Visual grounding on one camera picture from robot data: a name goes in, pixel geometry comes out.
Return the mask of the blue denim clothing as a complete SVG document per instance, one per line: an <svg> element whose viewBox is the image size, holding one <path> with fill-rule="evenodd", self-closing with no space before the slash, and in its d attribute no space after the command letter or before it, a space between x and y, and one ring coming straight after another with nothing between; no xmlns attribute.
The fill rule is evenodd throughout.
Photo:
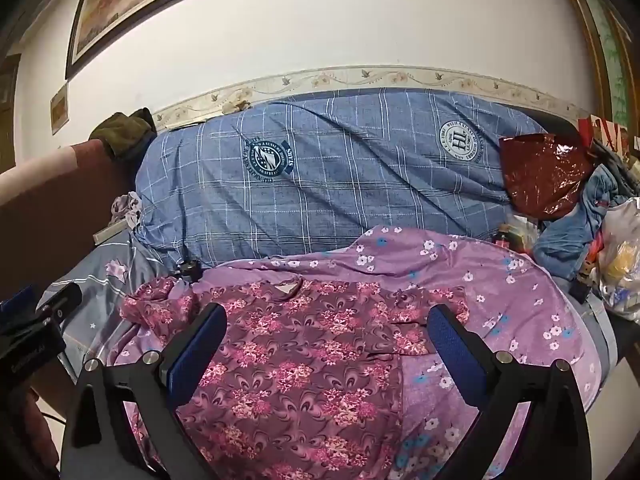
<svg viewBox="0 0 640 480"><path fill-rule="evenodd" d="M604 165L597 166L574 209L549 223L539 235L533 247L536 263L557 278L574 280L606 213L625 200L611 171Z"/></svg>

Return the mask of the purple floral blanket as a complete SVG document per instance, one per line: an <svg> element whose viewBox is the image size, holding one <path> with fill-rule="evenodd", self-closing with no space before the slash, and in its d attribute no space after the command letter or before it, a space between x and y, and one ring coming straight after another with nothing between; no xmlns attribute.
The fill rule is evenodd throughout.
<svg viewBox="0 0 640 480"><path fill-rule="evenodd" d="M469 316L458 321L489 348L509 352L522 364L565 360L582 403L590 405L597 395L602 366L596 345L551 276L523 255L469 237L377 226L333 252L233 261L208 270L194 285L172 278L169 295L296 278L376 283L387 290L459 287ZM144 352L166 346L134 326L137 333L119 341L112 363L129 364ZM460 444L476 413L463 401L435 349L423 358L406 356L401 369L400 447L382 479L431 479Z"/></svg>

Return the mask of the red white paper bag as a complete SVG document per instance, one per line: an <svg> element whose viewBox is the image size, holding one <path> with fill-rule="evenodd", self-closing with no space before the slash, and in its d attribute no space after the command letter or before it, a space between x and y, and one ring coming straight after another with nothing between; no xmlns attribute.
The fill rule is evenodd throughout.
<svg viewBox="0 0 640 480"><path fill-rule="evenodd" d="M578 133L586 148L591 148L594 141L599 141L605 148L620 156L639 151L638 136L633 136L626 127L617 122L610 122L599 116L579 118Z"/></svg>

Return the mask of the dark green folded cloth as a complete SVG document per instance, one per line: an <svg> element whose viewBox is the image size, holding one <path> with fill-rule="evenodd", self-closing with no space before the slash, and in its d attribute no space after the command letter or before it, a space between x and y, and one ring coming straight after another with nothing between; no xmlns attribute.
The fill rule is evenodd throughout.
<svg viewBox="0 0 640 480"><path fill-rule="evenodd" d="M157 137L151 112L139 108L130 115L116 112L96 126L90 140L100 140L111 158L133 160L142 156Z"/></svg>

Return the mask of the small wall picture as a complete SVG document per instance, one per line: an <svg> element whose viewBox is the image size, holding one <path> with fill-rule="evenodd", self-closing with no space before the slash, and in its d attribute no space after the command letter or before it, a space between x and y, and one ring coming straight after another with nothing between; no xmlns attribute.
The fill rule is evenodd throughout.
<svg viewBox="0 0 640 480"><path fill-rule="evenodd" d="M51 133L55 136L68 123L68 84L55 93L50 101Z"/></svg>

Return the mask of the red shiny plastic bag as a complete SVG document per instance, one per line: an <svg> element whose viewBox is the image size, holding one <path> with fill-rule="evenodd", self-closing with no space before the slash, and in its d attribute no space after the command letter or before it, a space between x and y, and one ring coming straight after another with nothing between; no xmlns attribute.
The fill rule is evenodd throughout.
<svg viewBox="0 0 640 480"><path fill-rule="evenodd" d="M523 134L500 140L500 164L513 208L537 220L573 210L594 157L574 136Z"/></svg>

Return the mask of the purple scrunchie cloth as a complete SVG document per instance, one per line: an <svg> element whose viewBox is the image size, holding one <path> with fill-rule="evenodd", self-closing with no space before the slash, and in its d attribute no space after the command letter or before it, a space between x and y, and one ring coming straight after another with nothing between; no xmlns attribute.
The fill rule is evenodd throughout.
<svg viewBox="0 0 640 480"><path fill-rule="evenodd" d="M128 229L134 230L140 224L141 215L142 200L136 192L130 191L114 199L108 224L111 226L123 221Z"/></svg>

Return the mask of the grey floral bed sheet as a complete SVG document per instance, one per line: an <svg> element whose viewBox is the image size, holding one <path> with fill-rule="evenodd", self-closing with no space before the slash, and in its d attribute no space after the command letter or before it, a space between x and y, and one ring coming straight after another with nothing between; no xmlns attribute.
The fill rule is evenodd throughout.
<svg viewBox="0 0 640 480"><path fill-rule="evenodd" d="M88 359L113 362L110 353L132 327L119 315L125 298L167 273L160 259L126 230L96 246L44 291L41 302L70 283L77 284L82 292L79 307L61 323L66 348L58 360L70 378L77 379Z"/></svg>

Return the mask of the brown wooden headboard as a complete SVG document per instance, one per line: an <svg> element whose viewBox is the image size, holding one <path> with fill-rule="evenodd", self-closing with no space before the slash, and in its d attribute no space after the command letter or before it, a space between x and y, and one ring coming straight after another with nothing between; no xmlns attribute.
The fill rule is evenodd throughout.
<svg viewBox="0 0 640 480"><path fill-rule="evenodd" d="M114 199L134 187L99 140L23 162L1 175L1 297L38 294L94 246Z"/></svg>

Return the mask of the green framed wall picture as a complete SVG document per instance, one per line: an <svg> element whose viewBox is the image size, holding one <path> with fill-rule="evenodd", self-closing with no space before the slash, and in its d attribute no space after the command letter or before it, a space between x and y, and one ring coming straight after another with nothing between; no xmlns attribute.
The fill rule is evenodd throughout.
<svg viewBox="0 0 640 480"><path fill-rule="evenodd" d="M587 46L597 111L631 130L639 125L634 33L612 0L568 0Z"/></svg>

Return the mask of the pink floral patterned garment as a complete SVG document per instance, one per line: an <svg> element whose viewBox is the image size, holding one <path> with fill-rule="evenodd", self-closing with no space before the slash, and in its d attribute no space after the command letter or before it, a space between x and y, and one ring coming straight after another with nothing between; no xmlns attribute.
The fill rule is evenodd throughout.
<svg viewBox="0 0 640 480"><path fill-rule="evenodd" d="M120 314L167 344L208 304L226 311L224 340L178 411L223 479L386 477L401 440L402 359L433 352L432 307L469 316L459 287L296 278L171 298L172 286L141 286Z"/></svg>

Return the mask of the blue plaid quilt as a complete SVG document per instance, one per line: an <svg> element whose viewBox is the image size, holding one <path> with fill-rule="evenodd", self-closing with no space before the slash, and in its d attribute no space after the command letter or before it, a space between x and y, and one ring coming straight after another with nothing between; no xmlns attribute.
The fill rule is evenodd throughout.
<svg viewBox="0 0 640 480"><path fill-rule="evenodd" d="M137 237L168 266L342 248L375 226L490 237L510 211L513 107L427 90L262 103L161 133L137 172Z"/></svg>

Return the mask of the white plastic bag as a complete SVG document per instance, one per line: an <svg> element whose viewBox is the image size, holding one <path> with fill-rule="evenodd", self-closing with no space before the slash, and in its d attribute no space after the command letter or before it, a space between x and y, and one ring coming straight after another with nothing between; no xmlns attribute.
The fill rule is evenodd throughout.
<svg viewBox="0 0 640 480"><path fill-rule="evenodd" d="M603 249L598 257L599 292L605 307L639 323L639 199L611 208L602 223Z"/></svg>

